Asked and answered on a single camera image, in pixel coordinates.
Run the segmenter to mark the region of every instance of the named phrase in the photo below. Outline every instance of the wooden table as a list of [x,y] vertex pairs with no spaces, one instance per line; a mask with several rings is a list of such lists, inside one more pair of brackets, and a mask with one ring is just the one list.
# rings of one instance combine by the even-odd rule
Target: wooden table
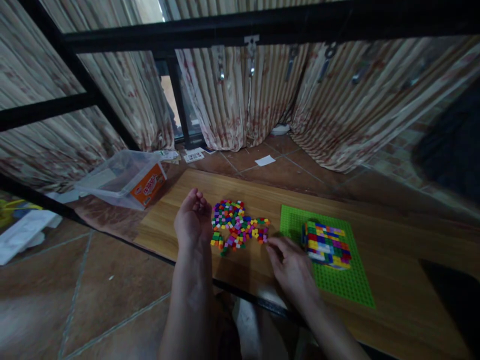
[[[327,200],[198,170],[187,170],[150,210],[135,242],[175,261],[178,245],[174,218],[184,197],[199,188],[213,205],[242,200],[252,217],[280,227],[281,205],[350,222],[376,309],[322,291],[355,338],[400,359],[468,359],[453,321],[442,306],[418,259],[458,269],[480,279],[480,234],[437,220],[407,218],[371,206]],[[220,257],[212,248],[213,276],[232,287],[286,308],[265,246],[249,241],[246,249]]]

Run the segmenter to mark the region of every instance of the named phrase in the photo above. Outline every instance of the green block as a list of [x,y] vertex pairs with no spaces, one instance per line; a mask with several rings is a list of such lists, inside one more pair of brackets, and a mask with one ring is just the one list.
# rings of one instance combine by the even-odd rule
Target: green block
[[[283,236],[300,243],[302,226],[305,226],[305,223],[307,223],[307,226],[310,226],[311,219],[315,219],[315,222],[320,224],[345,231],[345,237],[342,240],[350,247],[352,257],[350,260],[351,268],[342,271],[313,262],[313,276],[316,285],[320,289],[375,309],[375,301],[370,290],[369,280],[365,274],[362,259],[360,258],[354,233],[349,222],[282,205],[280,232]],[[332,240],[326,239],[325,243],[327,244],[328,242],[329,245],[332,245]]]

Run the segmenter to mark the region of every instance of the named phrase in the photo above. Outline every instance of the yellow block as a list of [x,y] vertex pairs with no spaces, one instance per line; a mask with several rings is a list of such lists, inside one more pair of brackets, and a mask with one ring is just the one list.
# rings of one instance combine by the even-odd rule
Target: yellow block
[[319,248],[319,243],[313,240],[308,240],[308,247],[310,249],[318,249]]

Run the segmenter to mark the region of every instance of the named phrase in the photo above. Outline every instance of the clear plastic box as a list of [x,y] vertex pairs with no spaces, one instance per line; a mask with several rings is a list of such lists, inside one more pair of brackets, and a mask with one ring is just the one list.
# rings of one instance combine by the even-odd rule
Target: clear plastic box
[[74,187],[111,205],[144,210],[166,180],[160,155],[122,150]]

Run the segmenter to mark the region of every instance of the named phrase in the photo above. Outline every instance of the pile of colorful cubes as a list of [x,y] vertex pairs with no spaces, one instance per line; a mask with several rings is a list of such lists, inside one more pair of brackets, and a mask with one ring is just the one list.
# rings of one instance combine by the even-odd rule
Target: pile of colorful cubes
[[[245,242],[251,238],[256,238],[260,244],[266,243],[270,221],[263,217],[252,219],[246,216],[245,204],[240,200],[222,200],[213,209],[211,224],[214,232],[210,244],[218,247],[223,257],[227,254],[228,247],[233,251],[245,248]],[[220,233],[221,229],[230,231],[226,241]]]
[[308,221],[302,227],[301,245],[315,263],[337,270],[351,267],[352,256],[342,229]]

